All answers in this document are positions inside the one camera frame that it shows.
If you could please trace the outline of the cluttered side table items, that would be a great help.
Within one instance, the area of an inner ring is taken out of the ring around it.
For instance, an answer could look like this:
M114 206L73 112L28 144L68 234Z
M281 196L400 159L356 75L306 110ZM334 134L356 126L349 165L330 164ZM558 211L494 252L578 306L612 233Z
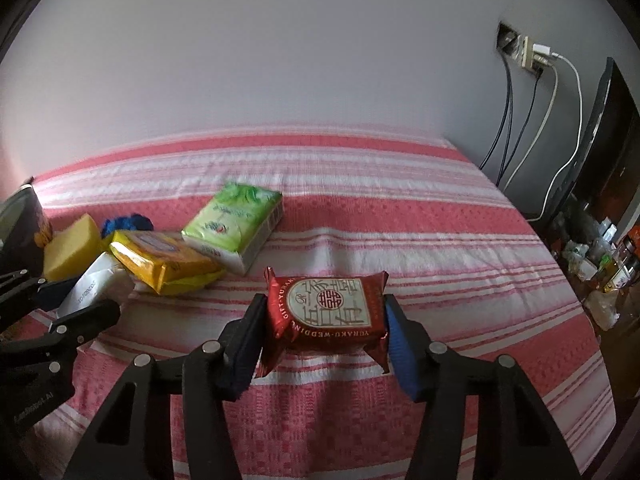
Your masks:
M554 214L544 241L598 330L613 328L624 295L639 283L639 227L620 235L613 220L596 220L588 203L570 196Z

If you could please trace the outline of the black monitor screen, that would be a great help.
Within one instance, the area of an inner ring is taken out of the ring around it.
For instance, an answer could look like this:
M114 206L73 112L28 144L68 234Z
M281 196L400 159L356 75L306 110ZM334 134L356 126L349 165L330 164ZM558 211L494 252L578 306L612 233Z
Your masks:
M620 224L639 187L639 109L614 58L605 62L577 155L542 217L549 222L571 198L598 221Z

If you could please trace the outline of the yellow sponge on bed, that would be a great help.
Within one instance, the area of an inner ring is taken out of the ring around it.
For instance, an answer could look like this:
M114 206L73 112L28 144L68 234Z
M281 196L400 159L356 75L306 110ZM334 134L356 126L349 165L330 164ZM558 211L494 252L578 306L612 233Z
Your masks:
M84 214L44 248L42 275L48 282L74 278L83 274L100 253L100 230L93 218Z

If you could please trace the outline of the red wedding wipes packet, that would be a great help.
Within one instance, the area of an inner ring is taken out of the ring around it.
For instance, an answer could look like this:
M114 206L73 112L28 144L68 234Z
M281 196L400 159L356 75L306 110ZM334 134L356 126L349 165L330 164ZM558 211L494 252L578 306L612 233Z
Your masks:
M288 353L361 350L387 373L385 271L365 276L279 276L265 268L268 334L257 369L269 375Z

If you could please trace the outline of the gold yellow snack packet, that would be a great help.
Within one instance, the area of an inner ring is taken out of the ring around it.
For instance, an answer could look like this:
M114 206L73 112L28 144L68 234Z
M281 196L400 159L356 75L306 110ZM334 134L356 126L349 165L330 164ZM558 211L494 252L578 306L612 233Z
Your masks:
M226 273L219 262L162 232L117 230L112 255L160 296L180 296L218 281Z

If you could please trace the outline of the small green tissue pack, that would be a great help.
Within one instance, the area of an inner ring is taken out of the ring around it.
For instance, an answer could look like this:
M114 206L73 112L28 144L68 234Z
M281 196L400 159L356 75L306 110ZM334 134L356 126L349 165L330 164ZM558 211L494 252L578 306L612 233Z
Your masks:
M227 182L182 229L182 239L229 272L245 275L283 216L278 191Z

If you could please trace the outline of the round metal tin box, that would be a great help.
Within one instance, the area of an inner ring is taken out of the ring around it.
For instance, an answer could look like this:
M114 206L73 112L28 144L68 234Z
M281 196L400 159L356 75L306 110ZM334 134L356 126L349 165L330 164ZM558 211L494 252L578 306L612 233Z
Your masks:
M51 240L50 220L27 181L1 204L1 273L27 270L40 275L44 248Z

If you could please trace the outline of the wall socket with plugs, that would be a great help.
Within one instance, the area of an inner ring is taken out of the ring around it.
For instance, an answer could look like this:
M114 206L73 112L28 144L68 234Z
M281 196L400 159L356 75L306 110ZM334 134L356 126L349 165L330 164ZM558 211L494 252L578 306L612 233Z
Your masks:
M550 47L536 44L532 38L506 22L498 24L496 50L508 60L513 60L519 68L532 74L541 73L544 68L552 65Z

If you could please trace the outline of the blue crumpled cloth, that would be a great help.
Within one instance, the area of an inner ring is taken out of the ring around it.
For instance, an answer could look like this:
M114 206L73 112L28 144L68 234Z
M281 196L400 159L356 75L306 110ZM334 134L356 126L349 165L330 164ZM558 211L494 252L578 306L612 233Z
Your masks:
M106 219L102 224L101 236L107 238L116 231L153 231L153 222L142 214L130 214Z

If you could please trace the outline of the pink striped bed cover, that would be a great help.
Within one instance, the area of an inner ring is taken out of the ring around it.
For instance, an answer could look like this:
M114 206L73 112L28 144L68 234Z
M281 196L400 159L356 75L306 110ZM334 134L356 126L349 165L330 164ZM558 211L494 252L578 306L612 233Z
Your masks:
M139 353L170 358L215 337L279 276L390 274L386 290L431 337L521 364L587 469L615 426L591 323L516 208L451 144L408 133L272 129L143 145L36 179L56 230L137 212L179 232L227 181L283 194L284 216L245 276L183 297L140 283L119 323L81 351L76 393L27 434L59 479L104 396ZM285 356L226 404L247 479L402 478L423 408L361 351Z

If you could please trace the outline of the grey white pack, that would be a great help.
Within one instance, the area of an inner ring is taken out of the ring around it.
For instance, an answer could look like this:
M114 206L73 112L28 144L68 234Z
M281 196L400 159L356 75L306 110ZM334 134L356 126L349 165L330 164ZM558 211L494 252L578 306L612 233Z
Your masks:
M62 318L104 299L122 304L133 290L134 281L128 270L109 252L102 252L56 309L56 317Z

